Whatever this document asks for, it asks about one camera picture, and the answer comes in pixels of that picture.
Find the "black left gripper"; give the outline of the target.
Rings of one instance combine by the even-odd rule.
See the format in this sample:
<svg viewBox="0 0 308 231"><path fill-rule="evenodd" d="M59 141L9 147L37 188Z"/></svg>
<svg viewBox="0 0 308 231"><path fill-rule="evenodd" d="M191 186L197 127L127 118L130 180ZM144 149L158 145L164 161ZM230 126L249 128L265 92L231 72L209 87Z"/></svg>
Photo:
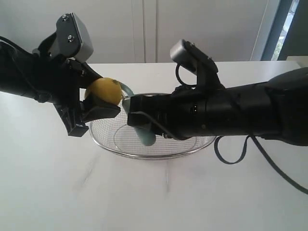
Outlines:
<svg viewBox="0 0 308 231"><path fill-rule="evenodd" d="M40 103L52 103L72 137L82 137L87 132L85 122L115 118L120 107L89 95L79 100L79 89L88 88L94 81L102 78L86 62L67 58L57 48L55 33L44 39L33 51L34 64L32 84Z"/></svg>

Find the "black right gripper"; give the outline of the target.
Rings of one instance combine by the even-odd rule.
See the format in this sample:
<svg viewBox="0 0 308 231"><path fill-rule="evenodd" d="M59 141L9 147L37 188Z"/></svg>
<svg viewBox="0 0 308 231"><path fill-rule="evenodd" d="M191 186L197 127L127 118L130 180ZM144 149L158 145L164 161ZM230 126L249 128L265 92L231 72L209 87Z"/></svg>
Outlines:
<svg viewBox="0 0 308 231"><path fill-rule="evenodd" d="M130 98L128 125L142 128L165 139L179 141L192 137L211 136L207 112L211 90L177 87L170 94L135 95ZM155 122L145 115L153 113Z"/></svg>

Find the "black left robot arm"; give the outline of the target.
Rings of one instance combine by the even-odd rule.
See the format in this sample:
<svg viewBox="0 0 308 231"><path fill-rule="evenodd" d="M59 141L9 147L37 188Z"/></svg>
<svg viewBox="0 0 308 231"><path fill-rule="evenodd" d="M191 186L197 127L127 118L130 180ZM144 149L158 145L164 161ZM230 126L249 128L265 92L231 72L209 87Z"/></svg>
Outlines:
<svg viewBox="0 0 308 231"><path fill-rule="evenodd" d="M29 53L5 37L0 38L0 90L38 103L51 103L69 136L82 137L87 122L115 118L118 105L94 93L80 100L80 89L102 79L87 63L71 58L52 60L46 48Z"/></svg>

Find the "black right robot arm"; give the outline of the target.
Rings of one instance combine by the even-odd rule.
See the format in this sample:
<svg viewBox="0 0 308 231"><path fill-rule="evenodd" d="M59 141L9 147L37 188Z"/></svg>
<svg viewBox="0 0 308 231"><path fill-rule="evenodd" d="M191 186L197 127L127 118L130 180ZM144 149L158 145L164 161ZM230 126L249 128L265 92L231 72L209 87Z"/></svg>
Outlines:
<svg viewBox="0 0 308 231"><path fill-rule="evenodd" d="M308 70L236 87L219 82L130 99L127 123L160 136L255 136L297 146L308 143Z"/></svg>

